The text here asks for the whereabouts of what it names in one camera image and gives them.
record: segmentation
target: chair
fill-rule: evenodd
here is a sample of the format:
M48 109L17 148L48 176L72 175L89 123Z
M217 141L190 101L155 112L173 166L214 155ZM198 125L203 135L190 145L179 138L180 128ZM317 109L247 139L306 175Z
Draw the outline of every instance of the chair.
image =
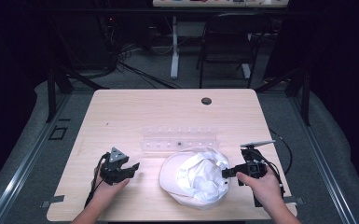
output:
M204 63L237 63L237 69L243 63L251 64L246 86L250 88L259 42L269 26L269 19L262 14L223 13L211 17L204 27L197 61L197 69L200 68L200 89ZM251 39L251 34L256 34L256 39Z

